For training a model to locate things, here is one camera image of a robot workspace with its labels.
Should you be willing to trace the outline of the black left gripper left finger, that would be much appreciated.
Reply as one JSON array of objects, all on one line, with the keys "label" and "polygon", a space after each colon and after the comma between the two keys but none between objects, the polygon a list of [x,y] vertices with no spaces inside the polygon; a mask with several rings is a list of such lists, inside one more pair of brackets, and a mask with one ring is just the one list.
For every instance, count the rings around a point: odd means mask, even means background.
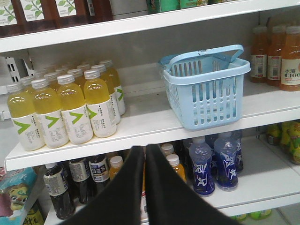
[{"label": "black left gripper left finger", "polygon": [[61,225],[139,225],[144,152],[133,146],[117,175],[94,200]]}]

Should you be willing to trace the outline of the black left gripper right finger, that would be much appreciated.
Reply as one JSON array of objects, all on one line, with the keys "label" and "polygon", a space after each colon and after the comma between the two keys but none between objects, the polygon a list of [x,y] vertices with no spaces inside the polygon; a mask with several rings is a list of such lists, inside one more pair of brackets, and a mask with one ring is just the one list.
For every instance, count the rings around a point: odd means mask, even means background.
[{"label": "black left gripper right finger", "polygon": [[156,144],[146,146],[145,191],[151,225],[236,225],[197,195]]}]

